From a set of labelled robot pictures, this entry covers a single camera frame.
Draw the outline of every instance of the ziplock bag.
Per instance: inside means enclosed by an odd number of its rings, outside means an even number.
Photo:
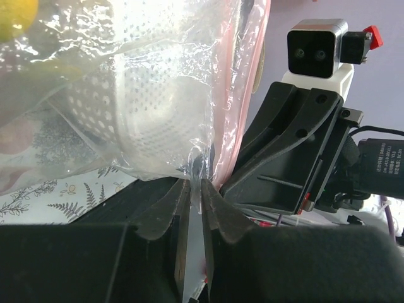
[[[0,44],[0,194],[104,166],[220,186],[241,143],[269,8],[40,0],[29,29]]]

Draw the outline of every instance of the perforated white material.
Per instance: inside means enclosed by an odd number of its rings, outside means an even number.
[[[175,16],[175,7],[181,1],[154,2],[114,8],[122,12],[114,24],[122,30],[117,39],[139,47],[73,83],[68,103],[78,125],[116,145],[135,170],[180,176],[191,150],[202,153],[213,137],[206,121],[212,119],[207,107],[215,41],[210,31],[198,30],[179,43],[182,16]]]

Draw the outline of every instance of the camera lens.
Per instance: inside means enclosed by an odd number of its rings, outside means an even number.
[[[323,50],[318,50],[318,51],[316,52],[316,60],[317,60],[317,61],[322,61],[322,60],[324,60],[324,59],[326,59],[326,53],[325,53],[325,51],[323,51]]]
[[[295,57],[297,59],[302,59],[304,57],[304,50],[297,49],[296,52],[295,52]]]

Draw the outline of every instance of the black motor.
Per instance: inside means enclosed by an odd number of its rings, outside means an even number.
[[[404,198],[404,141],[362,140],[359,161],[348,169],[353,189],[362,193]]]

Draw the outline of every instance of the lavender wall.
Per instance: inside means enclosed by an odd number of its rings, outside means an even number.
[[[364,111],[362,125],[404,130],[404,1],[402,0],[272,0],[266,33],[266,61],[259,90],[252,96],[249,125],[271,83],[287,70],[287,32],[306,18],[343,18],[350,30],[377,25],[384,46],[357,66],[346,106]],[[358,138],[377,138],[376,133]]]

